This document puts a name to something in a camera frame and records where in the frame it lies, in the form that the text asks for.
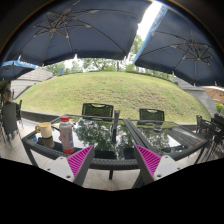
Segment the pink padded gripper left finger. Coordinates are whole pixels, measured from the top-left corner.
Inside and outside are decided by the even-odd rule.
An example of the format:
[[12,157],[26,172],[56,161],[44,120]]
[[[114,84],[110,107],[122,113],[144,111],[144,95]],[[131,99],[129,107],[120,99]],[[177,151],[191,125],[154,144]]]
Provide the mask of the pink padded gripper left finger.
[[94,146],[91,145],[68,157],[58,157],[47,168],[47,171],[78,186],[82,186],[94,156]]

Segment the pink padded gripper right finger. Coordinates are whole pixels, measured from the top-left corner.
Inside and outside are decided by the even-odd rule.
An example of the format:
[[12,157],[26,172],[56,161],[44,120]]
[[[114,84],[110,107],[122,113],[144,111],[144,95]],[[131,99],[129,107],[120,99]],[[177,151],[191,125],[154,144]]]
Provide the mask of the pink padded gripper right finger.
[[134,156],[140,169],[135,185],[147,185],[181,170],[181,166],[170,156],[160,156],[139,145],[135,146]]

